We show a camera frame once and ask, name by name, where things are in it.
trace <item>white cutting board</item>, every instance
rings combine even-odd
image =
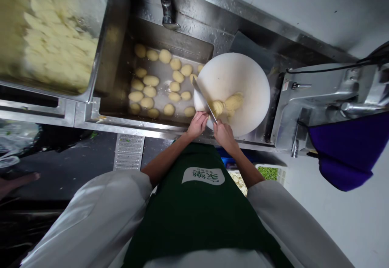
[[[230,121],[234,136],[247,134],[263,121],[270,103],[270,87],[262,68],[250,57],[240,53],[224,53],[210,60],[201,70],[197,83],[207,101],[224,102],[236,92],[242,92],[244,102]],[[197,93],[193,94],[196,111],[205,110]],[[219,117],[227,123],[224,111]],[[211,120],[207,126],[213,130]]]

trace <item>hand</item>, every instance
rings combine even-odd
[[[238,143],[234,139],[231,126],[222,123],[220,119],[218,119],[218,124],[214,123],[214,137],[231,157],[240,150]]]
[[[194,140],[205,130],[205,125],[207,124],[208,114],[205,111],[197,111],[194,115],[188,130],[186,133],[191,140]]]

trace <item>kitchen knife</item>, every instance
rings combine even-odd
[[[205,107],[205,111],[210,115],[211,117],[211,120],[212,122],[218,124],[213,112],[212,112],[212,109],[211,107],[209,106],[208,102],[207,102],[207,99],[204,97],[203,93],[201,92],[201,89],[199,87],[199,85],[197,84],[196,82],[196,79],[193,79],[193,87],[195,88],[195,90],[199,93],[199,96],[200,96],[200,99]]]

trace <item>green vegetable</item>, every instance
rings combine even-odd
[[[258,167],[258,171],[264,176],[266,180],[277,181],[277,168],[268,168],[268,167]]]

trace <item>green apron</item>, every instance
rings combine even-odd
[[[259,250],[292,267],[212,145],[191,143],[152,195],[122,267],[222,248]]]

